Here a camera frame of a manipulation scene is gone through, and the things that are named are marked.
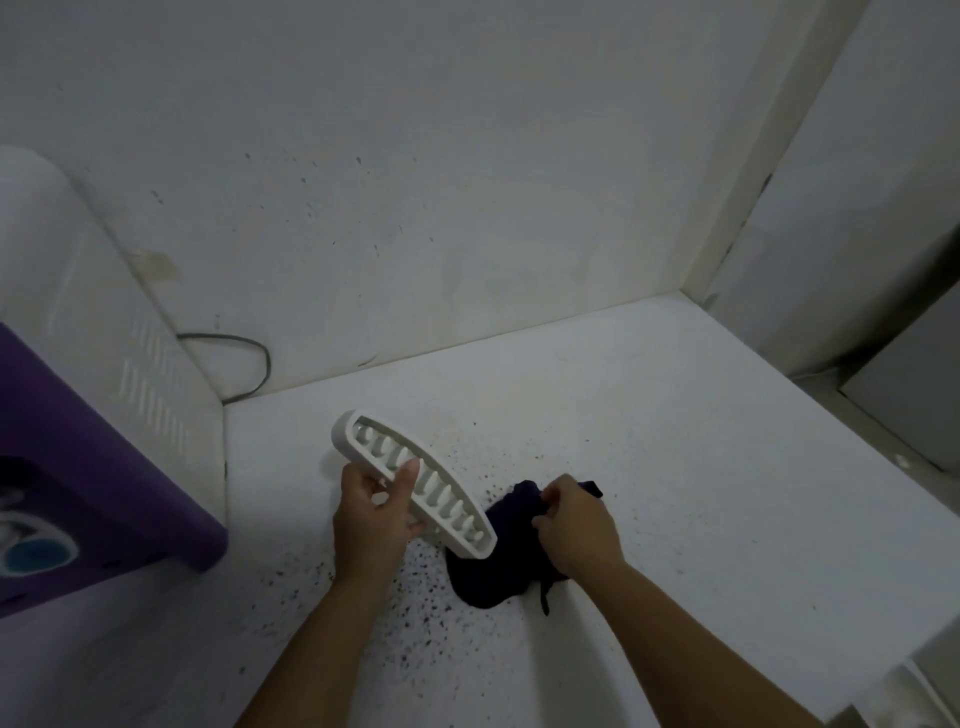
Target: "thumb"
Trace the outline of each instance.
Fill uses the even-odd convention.
[[[390,487],[390,499],[387,500],[387,507],[403,513],[407,512],[407,507],[410,505],[410,496],[414,494],[414,486],[417,484],[419,473],[420,460],[416,457],[407,460],[400,466],[394,476],[394,484]]]

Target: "forearm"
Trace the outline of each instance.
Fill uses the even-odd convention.
[[[820,725],[627,564],[593,570],[580,582],[664,728]]]
[[[360,653],[383,603],[382,591],[338,582],[283,650],[237,728],[327,728],[347,723]]]

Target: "dark fabric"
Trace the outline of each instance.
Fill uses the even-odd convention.
[[[594,497],[603,497],[596,483],[580,487]],[[549,506],[540,499],[533,480],[517,483],[514,489],[487,510],[496,533],[496,547],[486,559],[462,559],[446,550],[446,572],[453,591],[471,607],[490,609],[504,599],[521,595],[530,582],[540,582],[540,606],[550,614],[546,594],[554,582],[567,579],[547,558],[537,529],[530,521],[542,516]]]

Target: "cable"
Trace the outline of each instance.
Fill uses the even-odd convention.
[[[257,392],[260,391],[260,388],[267,383],[267,379],[270,378],[270,372],[273,370],[273,362],[270,359],[270,350],[267,349],[259,341],[254,341],[253,339],[248,339],[244,336],[234,336],[231,333],[200,333],[198,331],[188,331],[187,333],[177,334],[177,338],[181,341],[186,341],[189,339],[221,339],[224,341],[239,341],[241,344],[250,344],[252,347],[257,347],[263,352],[264,359],[267,362],[267,373],[260,380],[260,383],[257,384],[250,392],[244,392],[240,395],[234,395],[233,397],[227,397],[223,400],[223,404],[233,404],[236,401],[245,400],[249,397],[252,397]]]

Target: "person's right hand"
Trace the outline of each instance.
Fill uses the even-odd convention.
[[[533,519],[533,526],[558,571],[581,582],[597,567],[623,562],[620,538],[607,507],[572,476],[561,475],[540,497],[550,508],[545,516]]]

